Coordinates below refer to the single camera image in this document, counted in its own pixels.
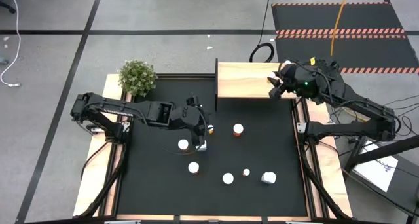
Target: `potted plant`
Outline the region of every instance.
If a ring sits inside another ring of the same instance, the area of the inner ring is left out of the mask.
[[[157,74],[152,64],[140,60],[125,60],[124,66],[118,72],[119,85],[132,96],[145,97],[151,89],[156,88]]]

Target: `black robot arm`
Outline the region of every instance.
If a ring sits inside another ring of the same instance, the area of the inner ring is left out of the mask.
[[[102,113],[136,118],[142,123],[147,123],[148,126],[168,130],[186,128],[191,132],[192,145],[204,144],[204,125],[208,122],[208,117],[194,96],[187,99],[187,106],[176,108],[170,102],[132,103],[104,98],[95,93],[79,94],[70,112],[73,121],[88,120],[105,132],[106,141],[124,143],[124,126],[121,123],[110,121]]]
[[[279,79],[268,78],[274,85],[269,95],[271,98],[280,98],[285,91],[294,92],[316,104],[326,102],[334,108],[348,107],[370,118],[367,122],[354,121],[349,124],[299,124],[299,132],[315,143],[325,136],[368,136],[377,141],[394,139],[398,131],[395,129],[395,120],[399,119],[393,110],[356,94],[343,81],[339,71],[336,62],[331,65],[324,60],[317,60],[314,64],[291,62],[275,72]]]

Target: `wooden table frame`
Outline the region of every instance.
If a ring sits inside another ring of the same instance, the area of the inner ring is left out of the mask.
[[[259,65],[266,65],[269,69],[278,68],[278,64],[263,63]],[[161,77],[186,77],[186,78],[195,78],[195,77],[205,77],[205,78],[214,78],[217,76],[217,73],[214,74],[200,74],[200,75],[161,75]],[[118,85],[118,75],[109,74],[106,79],[105,88],[103,90],[103,97],[113,98],[113,99],[125,99],[126,101],[131,100],[130,95],[123,94],[121,87]],[[293,115],[294,122],[304,122],[305,119],[311,121],[319,121],[322,123],[329,122],[329,113],[325,104],[316,105],[314,102],[304,102],[297,105],[297,114]],[[112,121],[117,120],[116,115],[108,115],[108,118]],[[103,133],[99,133],[92,137],[90,143],[90,148],[88,152],[88,157],[94,153],[103,143],[105,136]],[[326,137],[321,140],[323,143],[327,143],[335,147],[335,141],[333,137]],[[81,181],[81,186],[79,189],[79,194],[77,197],[75,210],[73,215],[79,215],[87,209],[90,203],[95,199],[101,188],[103,187],[105,180],[107,179],[107,174],[111,173],[110,168],[115,169],[116,165],[119,162],[120,153],[122,151],[122,145],[107,145],[106,148],[96,155],[96,157],[90,162],[84,171],[84,176]],[[340,171],[339,157],[336,151],[322,146],[321,143],[316,146],[316,150],[312,151],[311,149],[307,150],[307,157],[309,164],[312,168],[316,166],[316,161],[313,158],[318,158],[318,166],[321,171],[321,180],[323,186],[327,192],[331,195],[333,200],[340,206],[342,211],[348,216],[352,216],[350,209],[350,204],[348,200],[348,195],[346,193],[346,187],[344,179],[342,177],[342,172]],[[109,191],[105,204],[99,208],[95,216],[97,215],[114,215],[116,209],[116,202],[118,197],[118,186],[119,179],[114,182],[111,190]],[[310,221],[311,217],[324,217],[323,214],[329,214],[330,217],[334,217],[330,210],[325,210],[324,206],[322,207],[321,199],[319,194],[310,182],[310,185],[304,186],[305,195],[307,200],[307,210],[308,217],[268,217],[268,221]],[[312,200],[314,212],[310,213],[309,200]],[[193,215],[181,215],[180,217],[175,217],[174,215],[117,215],[117,219],[135,219],[135,220],[161,220],[161,221],[171,221],[179,218],[180,221],[208,221],[208,220],[219,220],[219,221],[262,221],[262,217],[249,216],[249,217],[238,217],[238,216],[193,216]]]

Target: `black cable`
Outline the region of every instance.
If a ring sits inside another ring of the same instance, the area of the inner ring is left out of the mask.
[[[407,134],[400,134],[400,133],[397,133],[397,135],[399,135],[399,136],[408,136],[408,135],[410,135],[411,133],[413,133],[413,134],[415,134],[416,136],[418,135],[413,129],[412,129],[412,121],[411,121],[411,119],[408,117],[408,116],[402,116],[401,117],[401,121],[403,122],[403,124],[409,129],[409,133],[407,133]]]
[[[84,111],[84,109],[86,108],[86,107],[88,107],[88,106],[91,106],[91,105],[96,105],[96,104],[103,104],[103,105],[112,105],[112,106],[116,106],[116,107],[119,107],[120,105],[117,105],[117,104],[115,104],[115,103],[109,103],[109,102],[94,102],[94,103],[90,103],[90,104],[87,104],[87,105],[85,105],[84,107],[83,107],[83,111]],[[149,124],[147,123],[147,118],[144,116],[144,113],[141,111],[141,110],[139,110],[139,109],[135,109],[135,108],[133,108],[133,107],[129,107],[129,106],[125,106],[125,108],[126,109],[131,109],[131,110],[134,110],[134,111],[137,111],[140,115],[141,115],[141,117],[142,117],[142,119],[140,119],[140,118],[137,118],[136,117],[136,119],[138,119],[138,120],[143,120],[143,123],[144,123],[144,125],[145,125],[145,127],[148,129],[148,131],[150,132],[150,127],[149,127]],[[203,116],[203,114],[201,113],[201,111],[199,111],[198,110],[198,112],[199,112],[199,114],[200,114],[200,117],[202,117],[202,120],[204,121],[204,127],[205,127],[205,130],[204,130],[204,139],[206,138],[206,136],[207,136],[207,123],[206,123],[206,121],[205,121],[205,117]],[[166,148],[164,148],[164,146],[158,141],[158,140],[156,140],[156,143],[157,143],[157,145],[161,148],[161,149],[163,149],[165,152],[167,152],[167,153],[170,153],[170,154],[173,154],[173,155],[191,155],[191,154],[193,154],[193,153],[195,153],[195,152],[197,152],[199,149],[201,149],[201,146],[203,146],[203,145],[199,145],[198,147],[196,147],[196,149],[194,150],[194,151],[191,151],[191,152],[188,152],[188,153],[176,153],[176,152],[172,152],[172,151],[170,151],[170,150],[168,150],[168,149],[166,149]]]
[[[404,113],[402,113],[402,114],[400,114],[400,115],[398,115],[398,116],[399,116],[399,117],[400,117],[400,116],[403,116],[403,115],[405,115],[406,113],[411,112],[411,111],[414,111],[414,110],[415,110],[415,109],[417,109],[417,108],[419,108],[419,106],[416,106],[416,107],[414,107],[413,109],[408,110],[408,111],[406,111],[406,112],[404,112]]]
[[[419,105],[419,103],[414,103],[414,104],[409,105],[409,106],[398,107],[398,108],[390,108],[390,109],[393,109],[393,110],[398,110],[398,109],[407,109],[407,108],[410,108],[410,107],[415,106],[415,105]]]
[[[81,123],[77,122],[77,125],[80,126],[83,130],[85,130],[87,133],[89,133],[91,136],[93,136],[93,133],[89,130],[87,130]]]
[[[266,21],[266,14],[268,13],[268,7],[269,7],[269,0],[266,2],[266,8],[264,11],[264,17],[263,17],[263,23],[262,23],[262,29],[261,29],[261,36],[259,37],[259,42],[257,43],[255,49],[253,50],[253,52],[250,54],[250,58],[249,58],[249,62],[253,62],[253,56],[255,55],[255,53],[261,48],[261,47],[269,47],[270,49],[270,55],[268,57],[268,59],[266,59],[264,62],[265,63],[269,63],[272,61],[272,59],[274,58],[275,55],[275,49],[274,46],[271,43],[263,43],[261,44],[262,41],[262,36],[263,36],[263,30],[264,30],[264,23]]]
[[[90,157],[87,159],[87,161],[84,163],[83,168],[81,169],[81,178],[83,178],[84,169],[89,164],[89,162],[92,160],[93,157],[95,157],[106,145],[108,142],[105,142],[97,151],[93,153],[93,155],[90,155]]]
[[[370,191],[374,192],[375,194],[381,196],[382,198],[386,199],[388,202],[390,202],[391,204],[393,204],[394,206],[398,207],[401,210],[404,210],[405,212],[407,212],[410,215],[416,216],[418,217],[418,215],[416,215],[415,212],[412,212],[410,210],[408,210],[407,208],[403,207],[402,205],[390,200],[388,197],[386,197],[385,195],[383,195],[382,193],[374,190],[372,187],[370,187],[369,185],[367,185],[365,182],[357,179],[356,177],[354,177],[353,175],[351,175],[349,172],[347,172],[345,169],[342,169],[342,172],[344,172],[346,175],[348,175],[350,178],[352,178],[354,181],[360,183],[361,185],[363,185],[364,187],[368,188]]]
[[[389,105],[389,104],[394,103],[394,102],[402,102],[402,101],[405,101],[405,100],[409,100],[409,99],[412,99],[412,98],[416,98],[416,97],[418,97],[418,96],[419,96],[419,94],[418,94],[418,95],[415,95],[415,96],[410,96],[410,97],[408,97],[408,98],[404,98],[404,99],[401,99],[401,100],[395,100],[395,101],[392,101],[392,102],[390,102],[390,103],[386,103],[386,104],[384,104],[384,105]]]

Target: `paper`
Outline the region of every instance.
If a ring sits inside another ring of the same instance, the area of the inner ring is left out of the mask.
[[[371,141],[367,141],[366,144],[370,145],[364,147],[361,153],[366,153],[367,151],[372,151],[379,148]],[[388,156],[363,164],[358,164],[354,168],[354,172],[363,176],[366,180],[376,185],[384,192],[387,192],[394,175],[394,168],[397,167],[397,163],[397,159],[395,159],[393,156]]]

